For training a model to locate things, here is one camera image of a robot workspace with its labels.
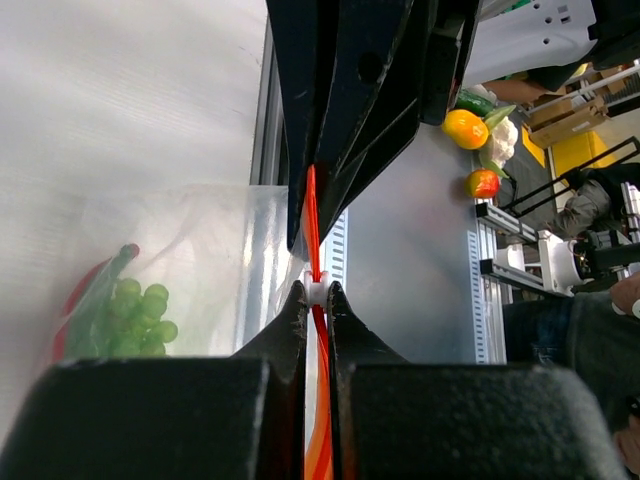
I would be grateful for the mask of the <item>cardboard box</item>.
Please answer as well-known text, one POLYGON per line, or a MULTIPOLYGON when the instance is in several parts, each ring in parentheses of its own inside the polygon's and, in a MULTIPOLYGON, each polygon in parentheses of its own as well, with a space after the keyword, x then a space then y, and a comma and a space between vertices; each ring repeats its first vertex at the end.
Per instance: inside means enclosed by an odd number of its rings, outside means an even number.
POLYGON ((608 108, 601 97, 578 106, 570 100, 546 106, 532 113, 526 122, 531 142, 542 149, 590 131, 608 120, 608 108))

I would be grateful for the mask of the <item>toy cauliflower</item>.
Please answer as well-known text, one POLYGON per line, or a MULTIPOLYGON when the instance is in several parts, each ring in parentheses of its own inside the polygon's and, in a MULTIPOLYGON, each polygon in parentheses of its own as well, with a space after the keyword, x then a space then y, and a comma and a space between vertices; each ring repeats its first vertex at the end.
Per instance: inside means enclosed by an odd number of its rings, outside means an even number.
POLYGON ((513 157, 519 139, 519 131, 509 119, 509 115, 515 109, 515 105, 499 107, 483 119, 489 137, 479 150, 478 160, 483 168, 493 171, 500 178, 509 177, 504 171, 504 166, 513 157))

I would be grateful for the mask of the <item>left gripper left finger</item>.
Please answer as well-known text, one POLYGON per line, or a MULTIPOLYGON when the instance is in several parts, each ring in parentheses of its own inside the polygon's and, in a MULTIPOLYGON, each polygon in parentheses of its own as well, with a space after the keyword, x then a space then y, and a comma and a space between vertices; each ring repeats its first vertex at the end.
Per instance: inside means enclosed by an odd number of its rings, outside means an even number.
POLYGON ((5 479, 300 479, 308 301, 228 357, 49 368, 1 451, 5 479))

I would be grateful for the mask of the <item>clear zip top bag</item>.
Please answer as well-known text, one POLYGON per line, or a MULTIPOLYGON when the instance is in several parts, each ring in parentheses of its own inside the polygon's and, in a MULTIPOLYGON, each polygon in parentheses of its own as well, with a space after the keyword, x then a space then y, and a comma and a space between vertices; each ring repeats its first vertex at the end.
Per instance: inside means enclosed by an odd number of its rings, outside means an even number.
MULTIPOLYGON (((136 240, 140 251, 118 279, 134 278, 143 287, 159 283, 170 293, 166 317, 179 327, 164 357, 65 359, 117 360, 172 357, 228 357, 272 321, 291 286, 301 282, 308 315, 322 322, 314 298, 324 279, 312 269, 302 280, 282 280, 283 225, 280 190, 216 192, 212 198, 188 195, 168 199, 156 217, 147 218, 136 240)), ((330 479, 332 466, 328 375, 318 380, 314 431, 305 440, 304 479, 330 479)))

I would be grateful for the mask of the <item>person in dark clothes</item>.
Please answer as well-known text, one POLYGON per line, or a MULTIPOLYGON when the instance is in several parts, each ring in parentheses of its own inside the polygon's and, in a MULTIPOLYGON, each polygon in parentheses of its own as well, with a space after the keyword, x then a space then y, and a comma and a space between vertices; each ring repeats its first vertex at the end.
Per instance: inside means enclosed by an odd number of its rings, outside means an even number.
POLYGON ((574 370, 598 400, 627 471, 639 475, 639 275, 600 292, 503 307, 507 360, 574 370))

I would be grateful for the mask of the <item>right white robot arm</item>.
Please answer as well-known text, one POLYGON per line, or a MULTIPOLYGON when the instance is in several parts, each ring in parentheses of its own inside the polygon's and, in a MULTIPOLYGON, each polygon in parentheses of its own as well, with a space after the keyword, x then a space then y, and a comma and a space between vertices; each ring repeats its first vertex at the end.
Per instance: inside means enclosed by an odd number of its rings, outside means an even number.
POLYGON ((518 72, 639 53, 635 1, 532 1, 483 18, 478 1, 271 1, 289 160, 287 247, 339 215, 460 89, 518 72), (317 204, 306 212, 307 178, 317 204))

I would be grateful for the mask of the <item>orange toy fruit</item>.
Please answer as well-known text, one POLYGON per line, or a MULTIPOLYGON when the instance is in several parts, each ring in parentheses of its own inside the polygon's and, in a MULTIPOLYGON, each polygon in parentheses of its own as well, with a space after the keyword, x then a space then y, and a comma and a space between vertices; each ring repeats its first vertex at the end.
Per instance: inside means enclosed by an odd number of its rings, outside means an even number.
POLYGON ((464 109, 449 111, 442 130, 458 147, 465 150, 478 150, 489 138, 489 129, 484 121, 464 109))

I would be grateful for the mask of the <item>green grape bunch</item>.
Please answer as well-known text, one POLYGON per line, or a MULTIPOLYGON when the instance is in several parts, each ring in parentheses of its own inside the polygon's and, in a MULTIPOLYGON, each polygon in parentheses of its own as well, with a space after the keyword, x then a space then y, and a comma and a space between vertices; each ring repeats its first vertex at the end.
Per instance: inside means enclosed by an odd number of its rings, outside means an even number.
POLYGON ((118 279, 110 302, 110 355, 105 358, 164 357, 179 335, 166 317, 170 293, 162 284, 143 287, 134 278, 118 279))

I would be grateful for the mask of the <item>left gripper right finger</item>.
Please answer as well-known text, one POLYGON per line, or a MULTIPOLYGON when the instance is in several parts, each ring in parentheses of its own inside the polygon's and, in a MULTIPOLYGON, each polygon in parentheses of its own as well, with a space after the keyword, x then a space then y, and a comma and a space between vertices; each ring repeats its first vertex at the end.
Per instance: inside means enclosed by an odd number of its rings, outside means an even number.
POLYGON ((338 479, 623 479, 594 395, 540 365, 411 363, 328 291, 338 479))

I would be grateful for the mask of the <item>red yellow toy apple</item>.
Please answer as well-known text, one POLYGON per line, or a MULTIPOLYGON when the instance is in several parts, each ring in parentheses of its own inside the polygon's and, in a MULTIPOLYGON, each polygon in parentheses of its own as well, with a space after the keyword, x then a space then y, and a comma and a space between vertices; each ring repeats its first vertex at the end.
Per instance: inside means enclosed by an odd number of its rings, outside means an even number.
POLYGON ((465 181, 466 194, 474 199, 494 198, 500 189, 500 177, 492 170, 477 169, 465 181))

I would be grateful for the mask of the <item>green toy cucumber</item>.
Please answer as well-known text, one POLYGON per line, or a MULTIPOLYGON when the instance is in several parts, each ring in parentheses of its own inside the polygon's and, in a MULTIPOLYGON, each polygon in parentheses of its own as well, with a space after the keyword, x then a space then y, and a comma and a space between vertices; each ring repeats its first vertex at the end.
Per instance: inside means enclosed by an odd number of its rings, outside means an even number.
POLYGON ((494 110, 496 101, 492 92, 461 89, 456 98, 455 108, 469 111, 478 117, 486 117, 494 110))

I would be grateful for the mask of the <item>red chili pepper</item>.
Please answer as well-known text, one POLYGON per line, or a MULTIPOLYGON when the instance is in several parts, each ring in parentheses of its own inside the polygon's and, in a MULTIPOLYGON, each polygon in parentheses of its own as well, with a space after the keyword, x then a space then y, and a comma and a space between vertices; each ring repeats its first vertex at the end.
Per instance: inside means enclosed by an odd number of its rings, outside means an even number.
POLYGON ((51 360, 100 358, 110 355, 110 302, 118 277, 139 254, 135 243, 95 265, 76 285, 63 309, 62 326, 54 335, 51 360))

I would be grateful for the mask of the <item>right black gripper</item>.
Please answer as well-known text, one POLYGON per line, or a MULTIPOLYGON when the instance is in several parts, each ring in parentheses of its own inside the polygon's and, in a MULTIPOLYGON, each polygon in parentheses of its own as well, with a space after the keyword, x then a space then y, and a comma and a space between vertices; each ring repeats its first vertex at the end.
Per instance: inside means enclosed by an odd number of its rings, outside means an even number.
POLYGON ((423 123, 443 123, 462 85, 481 4, 266 3, 288 158, 288 249, 300 248, 310 166, 316 167, 318 228, 325 239, 345 208, 415 137, 420 106, 423 123))

